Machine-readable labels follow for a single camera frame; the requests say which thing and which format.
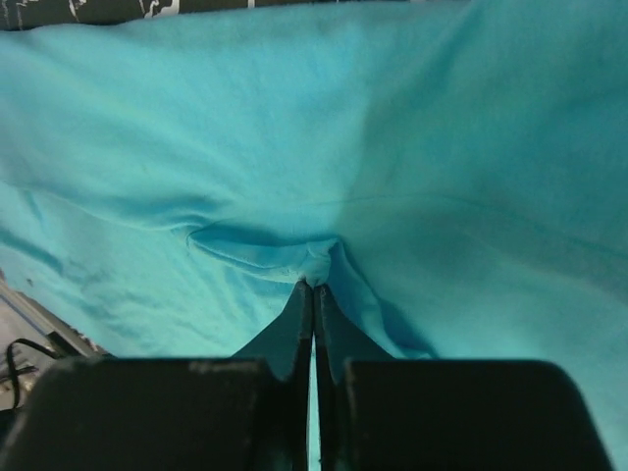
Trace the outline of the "light blue t shirt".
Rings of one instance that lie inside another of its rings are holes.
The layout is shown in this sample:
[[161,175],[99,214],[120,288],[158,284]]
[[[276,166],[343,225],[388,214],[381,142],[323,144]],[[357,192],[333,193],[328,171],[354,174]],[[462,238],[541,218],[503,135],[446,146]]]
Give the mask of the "light blue t shirt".
[[347,2],[1,36],[1,268],[119,357],[299,280],[390,353],[533,358],[627,466],[627,5]]

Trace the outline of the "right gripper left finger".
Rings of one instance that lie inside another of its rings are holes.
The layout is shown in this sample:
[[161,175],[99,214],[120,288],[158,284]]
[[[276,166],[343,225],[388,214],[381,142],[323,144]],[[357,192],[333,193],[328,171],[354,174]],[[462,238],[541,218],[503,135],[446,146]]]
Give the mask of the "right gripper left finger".
[[1,446],[5,470],[304,470],[312,290],[228,358],[58,361]]

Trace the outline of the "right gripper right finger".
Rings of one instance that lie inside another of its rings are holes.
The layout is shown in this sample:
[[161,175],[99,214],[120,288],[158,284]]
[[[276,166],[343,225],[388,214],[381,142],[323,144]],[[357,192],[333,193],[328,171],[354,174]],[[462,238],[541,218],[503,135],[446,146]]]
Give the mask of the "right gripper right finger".
[[325,470],[608,470],[585,401],[538,360],[401,360],[313,294]]

